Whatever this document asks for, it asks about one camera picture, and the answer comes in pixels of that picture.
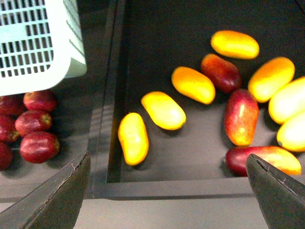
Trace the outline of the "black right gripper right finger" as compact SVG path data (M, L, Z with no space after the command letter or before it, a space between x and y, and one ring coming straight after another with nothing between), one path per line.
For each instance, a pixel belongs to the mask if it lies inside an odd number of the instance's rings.
M291 177L254 154L246 171L268 228L305 227L305 176Z

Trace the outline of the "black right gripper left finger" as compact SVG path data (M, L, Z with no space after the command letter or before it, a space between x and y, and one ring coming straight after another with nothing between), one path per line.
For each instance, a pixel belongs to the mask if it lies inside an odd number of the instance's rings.
M83 153L0 214L2 229L72 229L87 191L91 159Z

